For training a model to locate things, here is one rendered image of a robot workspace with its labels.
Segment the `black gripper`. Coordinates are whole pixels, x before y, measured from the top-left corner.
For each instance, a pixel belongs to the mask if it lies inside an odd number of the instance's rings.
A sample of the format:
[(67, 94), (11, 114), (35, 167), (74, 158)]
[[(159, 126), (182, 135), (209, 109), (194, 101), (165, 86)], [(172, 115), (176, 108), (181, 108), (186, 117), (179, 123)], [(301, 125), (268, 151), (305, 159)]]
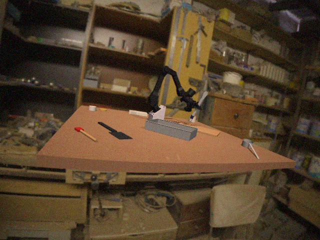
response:
[(187, 103), (187, 107), (188, 108), (196, 108), (199, 110), (203, 110), (201, 106), (198, 105), (199, 102), (196, 102), (195, 100), (193, 100), (192, 98), (188, 97), (186, 100)]

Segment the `grey saucepan with long handle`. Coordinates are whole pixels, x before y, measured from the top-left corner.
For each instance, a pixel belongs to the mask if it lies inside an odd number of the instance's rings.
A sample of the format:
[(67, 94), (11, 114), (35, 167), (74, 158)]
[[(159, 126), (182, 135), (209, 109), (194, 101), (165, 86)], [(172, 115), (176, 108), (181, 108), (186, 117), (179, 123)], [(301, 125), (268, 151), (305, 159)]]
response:
[(245, 148), (252, 148), (254, 154), (256, 155), (257, 159), (259, 159), (258, 155), (256, 154), (255, 150), (253, 149), (253, 144), (254, 142), (249, 140), (249, 139), (243, 139), (242, 141), (242, 146), (244, 146)]

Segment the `black spatula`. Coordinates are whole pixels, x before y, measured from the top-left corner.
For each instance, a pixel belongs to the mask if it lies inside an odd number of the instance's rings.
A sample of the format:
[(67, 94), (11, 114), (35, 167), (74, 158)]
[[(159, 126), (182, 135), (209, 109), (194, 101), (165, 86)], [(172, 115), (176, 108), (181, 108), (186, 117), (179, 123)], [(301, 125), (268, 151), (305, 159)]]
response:
[(112, 134), (113, 136), (115, 136), (116, 138), (120, 139), (125, 139), (125, 140), (129, 140), (132, 139), (130, 136), (122, 133), (122, 132), (117, 132), (115, 129), (107, 126), (106, 124), (102, 123), (102, 122), (98, 122), (98, 124), (100, 124), (101, 126), (103, 126), (104, 128), (106, 128), (107, 130), (111, 131), (109, 132), (110, 134)]

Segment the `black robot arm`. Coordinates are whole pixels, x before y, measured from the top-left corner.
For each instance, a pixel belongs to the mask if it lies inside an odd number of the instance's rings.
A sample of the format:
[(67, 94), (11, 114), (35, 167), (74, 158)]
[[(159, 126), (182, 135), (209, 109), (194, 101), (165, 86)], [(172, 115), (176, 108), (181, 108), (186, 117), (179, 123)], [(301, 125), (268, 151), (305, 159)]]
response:
[[(184, 91), (184, 89), (181, 87), (180, 81), (178, 79), (177, 73), (176, 71), (172, 70), (171, 68), (169, 68), (168, 66), (162, 66), (160, 68), (160, 72), (159, 72), (159, 77), (158, 80), (155, 84), (155, 87), (153, 89), (153, 91), (150, 93), (149, 97), (148, 97), (148, 104), (150, 105), (150, 107), (152, 108), (152, 112), (156, 113), (157, 111), (159, 111), (161, 108), (157, 105), (157, 100), (158, 100), (158, 91), (162, 85), (162, 82), (164, 80), (164, 77), (169, 74), (172, 76), (175, 86), (176, 86), (176, 92), (177, 95), (182, 97), (180, 98), (180, 101), (187, 101), (187, 98), (191, 98), (196, 92), (192, 89), (189, 88), (189, 90), (187, 92)], [(191, 112), (192, 111), (192, 106), (189, 107), (184, 107), (184, 110), (186, 112)]]

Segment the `grey metal roasting tin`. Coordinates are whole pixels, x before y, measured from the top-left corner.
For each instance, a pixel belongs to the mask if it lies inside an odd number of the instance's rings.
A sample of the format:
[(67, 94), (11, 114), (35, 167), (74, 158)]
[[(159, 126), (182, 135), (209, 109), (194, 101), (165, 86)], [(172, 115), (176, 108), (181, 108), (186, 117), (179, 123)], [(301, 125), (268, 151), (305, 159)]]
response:
[(163, 119), (146, 120), (144, 129), (185, 141), (195, 138), (198, 131), (198, 128)]

